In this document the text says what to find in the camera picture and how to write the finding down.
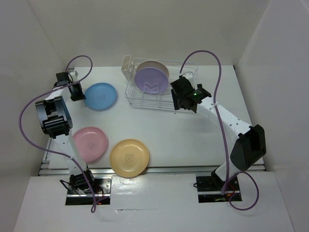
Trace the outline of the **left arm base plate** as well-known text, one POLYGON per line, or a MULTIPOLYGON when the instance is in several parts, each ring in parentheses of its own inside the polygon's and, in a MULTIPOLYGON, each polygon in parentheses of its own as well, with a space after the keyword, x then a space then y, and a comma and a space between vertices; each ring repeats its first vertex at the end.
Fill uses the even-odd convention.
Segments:
MULTIPOLYGON (((76 206, 76 205, 92 205, 93 197, 89 190, 77 190, 72 185, 64 180, 60 180, 60 183, 66 188, 67 196, 65 205, 76 206)), ((95 185, 93 191, 95 194, 95 200, 97 205, 109 205, 111 200, 112 190, 112 178, 111 177, 99 177, 94 179, 95 185)))

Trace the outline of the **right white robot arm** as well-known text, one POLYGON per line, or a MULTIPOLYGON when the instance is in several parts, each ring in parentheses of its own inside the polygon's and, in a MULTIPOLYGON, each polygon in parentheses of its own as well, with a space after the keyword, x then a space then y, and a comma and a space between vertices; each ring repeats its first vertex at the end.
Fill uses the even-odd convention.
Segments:
POLYGON ((266 154, 262 126, 252 126, 242 121, 220 104, 214 103, 214 97, 201 84, 195 89, 184 76, 170 85, 175 110, 191 110, 224 130, 224 146, 228 157, 211 173, 211 184, 215 189, 223 189, 228 184, 227 177, 248 170, 266 154))

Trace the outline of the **pink plate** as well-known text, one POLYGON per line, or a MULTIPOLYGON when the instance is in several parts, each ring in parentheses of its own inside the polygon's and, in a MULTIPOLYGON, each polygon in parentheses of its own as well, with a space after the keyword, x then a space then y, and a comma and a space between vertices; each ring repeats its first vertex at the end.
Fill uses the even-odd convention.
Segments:
POLYGON ((99 159, 107 149, 108 138, 97 127, 85 127, 73 135, 76 147, 86 163, 99 159))

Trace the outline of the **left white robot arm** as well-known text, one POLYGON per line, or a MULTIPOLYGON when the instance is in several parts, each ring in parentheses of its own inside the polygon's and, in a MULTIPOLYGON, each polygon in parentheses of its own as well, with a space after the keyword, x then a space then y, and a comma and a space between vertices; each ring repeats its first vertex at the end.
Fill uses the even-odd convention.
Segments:
POLYGON ((70 175, 68 186, 76 193, 89 194, 95 189, 96 181, 75 145, 72 118, 66 106, 68 99, 74 102, 85 99, 81 84, 73 83, 77 77, 78 73, 72 69, 57 73, 53 92, 44 100, 37 101, 35 107, 43 133, 52 139, 60 153, 65 154, 70 175))

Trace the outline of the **blue plate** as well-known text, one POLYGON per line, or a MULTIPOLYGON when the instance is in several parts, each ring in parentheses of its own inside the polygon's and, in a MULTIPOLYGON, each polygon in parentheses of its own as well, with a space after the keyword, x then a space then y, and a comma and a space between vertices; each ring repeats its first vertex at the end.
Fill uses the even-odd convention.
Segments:
POLYGON ((104 111, 114 105, 118 98, 115 87, 109 83, 91 85, 84 93, 85 105, 94 111, 104 111))

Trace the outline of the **cream plate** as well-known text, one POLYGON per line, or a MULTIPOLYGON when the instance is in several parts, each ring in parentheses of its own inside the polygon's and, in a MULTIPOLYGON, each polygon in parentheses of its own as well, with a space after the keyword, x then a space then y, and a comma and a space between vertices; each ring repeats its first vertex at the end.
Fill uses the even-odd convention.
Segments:
POLYGON ((142 62, 141 64, 139 64, 137 66, 136 72, 138 72, 139 70, 141 70, 143 68, 148 68, 148 67, 161 70, 167 76, 167 78, 169 78, 169 71, 168 71, 167 67, 163 63, 161 63, 157 60, 146 60, 146 61, 142 62))

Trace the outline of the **purple plate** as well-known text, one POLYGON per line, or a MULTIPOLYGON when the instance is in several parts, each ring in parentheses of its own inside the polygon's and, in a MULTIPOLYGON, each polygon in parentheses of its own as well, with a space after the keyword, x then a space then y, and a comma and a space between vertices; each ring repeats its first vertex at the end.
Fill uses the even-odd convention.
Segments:
POLYGON ((137 71, 134 82, 139 90, 148 94, 162 93, 169 84, 168 77, 164 72, 153 67, 146 67, 137 71))

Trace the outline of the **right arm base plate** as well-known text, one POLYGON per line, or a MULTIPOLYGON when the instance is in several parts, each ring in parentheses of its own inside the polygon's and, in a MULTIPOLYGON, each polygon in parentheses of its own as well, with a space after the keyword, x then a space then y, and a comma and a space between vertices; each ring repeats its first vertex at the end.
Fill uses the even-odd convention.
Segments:
POLYGON ((227 192, 224 195, 221 194, 221 188, 217 188, 212 183, 210 176, 197 176, 193 187, 197 189, 199 203, 228 202, 230 197, 232 197, 232 201, 242 201, 239 182, 236 177, 229 182, 227 192))

